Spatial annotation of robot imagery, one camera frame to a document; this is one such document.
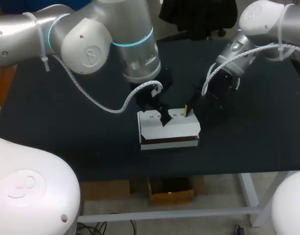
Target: cardboard box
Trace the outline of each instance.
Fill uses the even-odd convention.
[[[16,66],[4,68],[0,70],[0,106],[3,105],[8,89],[12,83]]]
[[[189,177],[195,195],[207,195],[208,190],[204,181],[203,175],[196,175]]]
[[[155,191],[155,185],[153,185],[151,179],[147,179],[148,189],[149,189],[149,198],[152,206],[167,206],[167,205],[179,205],[189,203],[194,198],[194,189],[190,185],[190,182],[187,180],[188,186],[184,189],[171,191],[171,192],[162,192]]]
[[[84,201],[130,196],[129,180],[105,182],[81,182],[81,197]]]
[[[173,119],[165,127],[158,111],[138,112],[141,150],[198,146],[201,127],[195,114],[185,117],[184,109],[168,112]]]

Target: robot logo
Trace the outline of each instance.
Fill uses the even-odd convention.
[[[82,63],[84,66],[92,67],[95,66],[101,58],[101,50],[97,46],[89,46],[85,49]]]
[[[255,16],[260,15],[262,12],[261,6],[254,6],[249,7],[249,9],[246,11],[246,18],[247,19],[253,19]]]
[[[14,171],[2,183],[2,193],[8,203],[14,206],[29,206],[39,200],[45,191],[44,177],[30,169]]]

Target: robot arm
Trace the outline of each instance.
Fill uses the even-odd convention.
[[[132,89],[154,79],[164,91],[171,86],[171,72],[161,70],[145,0],[93,0],[76,12],[53,5],[34,13],[0,16],[0,68],[41,56],[48,71],[46,56],[57,55],[75,73],[90,74],[105,64],[111,44],[118,48],[123,75]],[[169,107],[153,89],[138,93],[137,104],[143,111],[149,105],[160,112],[164,126],[171,120]]]
[[[284,6],[268,0],[258,0],[245,9],[239,25],[240,30],[217,57],[211,71],[223,63],[229,63],[218,70],[211,79],[208,76],[206,82],[200,84],[195,95],[187,103],[186,115],[201,94],[205,95],[211,104],[221,106],[227,91],[238,88],[240,78],[258,53],[263,53],[268,60],[279,61],[289,57],[295,50],[294,46],[286,48],[282,43],[300,46],[300,6]]]

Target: metal table frame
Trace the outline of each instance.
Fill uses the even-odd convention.
[[[163,218],[185,218],[199,216],[219,216],[219,215],[241,215],[250,214],[252,227],[261,227],[270,216],[272,197],[281,182],[292,173],[290,171],[279,172],[261,201],[257,197],[252,177],[250,173],[238,174],[242,191],[247,202],[246,207],[227,209],[201,209],[201,210],[181,210],[181,211],[152,211],[122,214],[102,214],[80,216],[78,222],[95,223],[102,221],[124,221],[142,219],[163,219]]]

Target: black cloth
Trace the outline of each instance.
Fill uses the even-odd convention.
[[[198,84],[226,44],[158,43],[162,64],[174,76],[164,95],[171,108],[184,107],[191,84]],[[198,147],[153,151],[139,150],[135,102],[121,115],[108,114],[51,57],[49,66],[47,73],[40,59],[19,64],[0,111],[0,137],[60,156],[81,181],[300,170],[300,78],[289,61],[257,58],[228,99],[225,118],[201,130]],[[120,108],[130,92],[121,71],[112,47],[100,71],[76,78],[96,100]],[[198,118],[202,103],[195,107]]]
[[[235,0],[164,0],[160,18],[176,24],[193,40],[202,40],[212,31],[231,28],[238,18]]]

